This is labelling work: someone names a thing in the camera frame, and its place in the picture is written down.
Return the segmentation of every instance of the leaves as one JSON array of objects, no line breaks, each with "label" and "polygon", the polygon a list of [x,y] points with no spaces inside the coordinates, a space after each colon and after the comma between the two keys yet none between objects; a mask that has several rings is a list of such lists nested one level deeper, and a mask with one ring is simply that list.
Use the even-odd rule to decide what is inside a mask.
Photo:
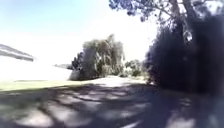
[{"label": "leaves", "polygon": [[82,60],[83,77],[86,79],[118,74],[122,71],[123,45],[121,42],[115,41],[113,34],[103,40],[85,42],[83,53],[80,53],[79,56]]}]

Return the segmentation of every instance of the bush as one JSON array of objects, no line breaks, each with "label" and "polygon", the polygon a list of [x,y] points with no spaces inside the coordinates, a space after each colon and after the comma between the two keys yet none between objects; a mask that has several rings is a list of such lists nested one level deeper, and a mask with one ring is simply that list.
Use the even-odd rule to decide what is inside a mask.
[{"label": "bush", "polygon": [[182,36],[182,23],[162,28],[147,54],[146,66],[150,80],[163,88],[189,91],[191,61]]},{"label": "bush", "polygon": [[222,93],[223,16],[193,22],[192,42],[184,42],[182,30],[181,24],[172,29],[161,29],[147,55],[150,79],[156,85],[172,90]]}]

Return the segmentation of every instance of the foliage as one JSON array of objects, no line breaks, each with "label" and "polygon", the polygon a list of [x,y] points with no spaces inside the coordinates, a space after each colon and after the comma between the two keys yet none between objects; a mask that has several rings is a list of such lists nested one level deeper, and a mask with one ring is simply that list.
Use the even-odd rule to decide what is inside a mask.
[{"label": "foliage", "polygon": [[187,90],[189,56],[178,25],[161,29],[147,55],[149,75],[156,85],[174,90]]},{"label": "foliage", "polygon": [[104,40],[85,42],[83,52],[74,59],[73,66],[80,70],[80,79],[94,79],[122,72],[123,45],[114,35]]},{"label": "foliage", "polygon": [[74,60],[72,61],[72,67],[75,70],[81,70],[82,62],[83,62],[83,52],[80,52],[77,54],[77,57],[75,57]]},{"label": "foliage", "polygon": [[125,63],[126,68],[130,68],[130,73],[127,72],[127,75],[132,75],[134,77],[140,76],[142,74],[142,63],[139,60],[131,60]]},{"label": "foliage", "polygon": [[[156,17],[160,31],[147,55],[150,78],[165,88],[215,93],[224,77],[223,1],[109,0],[110,7]],[[211,12],[209,3],[219,7]]]}]

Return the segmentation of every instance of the road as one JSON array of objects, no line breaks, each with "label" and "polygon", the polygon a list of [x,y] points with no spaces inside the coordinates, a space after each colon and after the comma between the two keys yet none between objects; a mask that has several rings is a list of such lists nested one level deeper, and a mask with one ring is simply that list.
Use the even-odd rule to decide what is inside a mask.
[{"label": "road", "polygon": [[2,128],[223,128],[221,98],[158,90],[144,84],[95,82],[76,88],[7,92],[5,98],[35,97],[39,103],[6,119]]}]

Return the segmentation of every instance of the lawn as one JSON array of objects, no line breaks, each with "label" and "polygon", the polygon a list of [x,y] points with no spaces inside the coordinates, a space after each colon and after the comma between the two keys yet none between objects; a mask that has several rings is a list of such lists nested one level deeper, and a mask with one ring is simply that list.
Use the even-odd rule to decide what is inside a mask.
[{"label": "lawn", "polygon": [[55,88],[73,88],[81,81],[17,81],[0,82],[0,119],[16,120],[55,97]]},{"label": "lawn", "polygon": [[0,91],[43,89],[60,86],[78,86],[87,82],[81,81],[16,81],[0,82]]}]

